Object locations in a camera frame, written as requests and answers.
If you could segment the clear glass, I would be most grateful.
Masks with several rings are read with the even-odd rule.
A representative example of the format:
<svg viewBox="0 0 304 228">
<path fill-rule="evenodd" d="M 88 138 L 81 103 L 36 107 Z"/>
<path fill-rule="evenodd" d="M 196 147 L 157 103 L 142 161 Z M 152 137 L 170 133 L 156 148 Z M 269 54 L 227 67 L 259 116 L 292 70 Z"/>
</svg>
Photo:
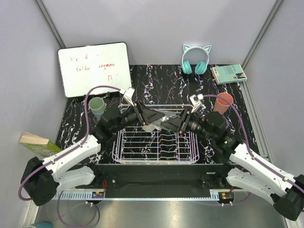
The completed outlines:
<svg viewBox="0 0 304 228">
<path fill-rule="evenodd" d="M 154 111 L 160 112 L 164 114 L 163 117 L 157 119 L 156 121 L 152 122 L 150 126 L 154 127 L 157 130 L 166 130 L 170 131 L 168 127 L 164 125 L 164 122 L 167 120 L 171 120 L 177 116 L 179 116 L 180 113 L 176 111 L 172 111 L 171 109 L 153 109 Z"/>
<path fill-rule="evenodd" d="M 226 117 L 223 117 L 223 118 L 226 121 L 226 129 L 229 130 L 230 129 L 229 120 Z"/>
</svg>

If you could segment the white faceted mug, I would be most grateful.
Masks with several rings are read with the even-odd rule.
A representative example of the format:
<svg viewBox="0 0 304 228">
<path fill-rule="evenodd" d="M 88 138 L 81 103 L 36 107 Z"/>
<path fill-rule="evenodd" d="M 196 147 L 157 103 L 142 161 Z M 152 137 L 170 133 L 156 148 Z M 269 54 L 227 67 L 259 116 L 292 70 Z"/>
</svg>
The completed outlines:
<svg viewBox="0 0 304 228">
<path fill-rule="evenodd" d="M 154 130 L 157 130 L 157 131 L 160 131 L 161 128 L 154 125 L 154 124 L 150 124 L 150 125 L 145 125 L 145 126 L 142 126 L 142 129 L 146 132 L 152 132 Z"/>
</svg>

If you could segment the green plastic cup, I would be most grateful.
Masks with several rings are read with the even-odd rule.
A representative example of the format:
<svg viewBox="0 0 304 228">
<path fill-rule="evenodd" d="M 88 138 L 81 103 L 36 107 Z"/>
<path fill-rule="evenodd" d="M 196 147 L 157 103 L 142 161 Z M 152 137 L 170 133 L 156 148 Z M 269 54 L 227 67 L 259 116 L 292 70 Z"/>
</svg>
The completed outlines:
<svg viewBox="0 0 304 228">
<path fill-rule="evenodd" d="M 103 114 L 106 109 L 106 103 L 100 97 L 92 98 L 89 103 L 89 108 L 94 114 Z"/>
</svg>

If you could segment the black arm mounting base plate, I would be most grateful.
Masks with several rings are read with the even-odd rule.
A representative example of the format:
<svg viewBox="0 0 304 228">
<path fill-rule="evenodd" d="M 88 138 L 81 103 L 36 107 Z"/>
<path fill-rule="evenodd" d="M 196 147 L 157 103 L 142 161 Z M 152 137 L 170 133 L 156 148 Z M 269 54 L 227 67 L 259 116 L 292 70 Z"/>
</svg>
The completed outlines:
<svg viewBox="0 0 304 228">
<path fill-rule="evenodd" d="M 106 198 L 203 198 L 210 190 L 230 189 L 226 181 L 234 164 L 130 165 L 98 164 L 106 181 Z"/>
</svg>

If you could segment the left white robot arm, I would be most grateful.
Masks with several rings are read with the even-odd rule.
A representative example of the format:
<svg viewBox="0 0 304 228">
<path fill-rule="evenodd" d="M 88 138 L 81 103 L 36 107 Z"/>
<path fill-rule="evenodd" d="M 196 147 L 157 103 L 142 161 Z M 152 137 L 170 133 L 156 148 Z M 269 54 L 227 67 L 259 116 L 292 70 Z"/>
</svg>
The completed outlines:
<svg viewBox="0 0 304 228">
<path fill-rule="evenodd" d="M 20 181 L 19 198 L 31 200 L 35 205 L 42 206 L 63 190 L 80 185 L 98 188 L 103 177 L 95 165 L 86 165 L 76 170 L 72 167 L 111 146 L 123 128 L 134 124 L 148 126 L 163 117 L 164 113 L 148 108 L 138 101 L 115 118 L 101 118 L 94 129 L 86 131 L 83 139 L 58 154 L 42 160 L 38 157 L 30 159 Z M 22 196 L 22 190 L 26 191 L 28 198 Z"/>
</svg>

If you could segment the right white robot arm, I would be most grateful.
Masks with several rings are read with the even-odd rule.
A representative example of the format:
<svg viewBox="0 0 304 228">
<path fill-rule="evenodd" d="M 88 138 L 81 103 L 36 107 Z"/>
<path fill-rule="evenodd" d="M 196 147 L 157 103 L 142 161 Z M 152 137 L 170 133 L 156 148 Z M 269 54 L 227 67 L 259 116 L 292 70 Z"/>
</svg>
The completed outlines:
<svg viewBox="0 0 304 228">
<path fill-rule="evenodd" d="M 231 161 L 245 168 L 231 167 L 216 178 L 220 188 L 229 185 L 249 191 L 266 201 L 283 217 L 296 221 L 304 210 L 304 176 L 294 176 L 271 164 L 228 130 L 226 119 L 219 112 L 211 112 L 201 119 L 189 110 L 161 124 L 175 133 L 192 132 L 210 140 L 211 148 L 221 155 L 221 163 Z"/>
</svg>

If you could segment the pink plastic cup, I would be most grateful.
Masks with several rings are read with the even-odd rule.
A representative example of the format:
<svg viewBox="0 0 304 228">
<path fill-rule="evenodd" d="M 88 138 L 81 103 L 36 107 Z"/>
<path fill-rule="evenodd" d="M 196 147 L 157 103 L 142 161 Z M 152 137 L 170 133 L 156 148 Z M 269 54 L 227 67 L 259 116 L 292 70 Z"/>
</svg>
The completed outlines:
<svg viewBox="0 0 304 228">
<path fill-rule="evenodd" d="M 220 94 L 218 94 L 218 96 L 224 98 L 224 100 L 217 97 L 213 111 L 219 112 L 221 115 L 223 115 L 230 108 L 230 105 L 226 102 L 226 100 L 230 104 L 233 104 L 234 99 L 233 99 L 232 95 L 230 95 L 228 93 L 220 93 Z"/>
</svg>

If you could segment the blue plastic cup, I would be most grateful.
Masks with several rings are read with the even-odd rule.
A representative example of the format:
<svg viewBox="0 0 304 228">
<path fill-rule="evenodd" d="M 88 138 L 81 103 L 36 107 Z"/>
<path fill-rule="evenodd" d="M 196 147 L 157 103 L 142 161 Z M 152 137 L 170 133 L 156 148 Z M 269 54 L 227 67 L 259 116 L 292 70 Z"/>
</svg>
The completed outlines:
<svg viewBox="0 0 304 228">
<path fill-rule="evenodd" d="M 100 120 L 100 119 L 101 119 L 101 116 L 104 114 L 104 112 L 102 112 L 102 113 L 94 113 L 94 112 L 93 112 L 93 114 L 94 114 L 94 116 L 96 117 L 96 119 Z"/>
</svg>

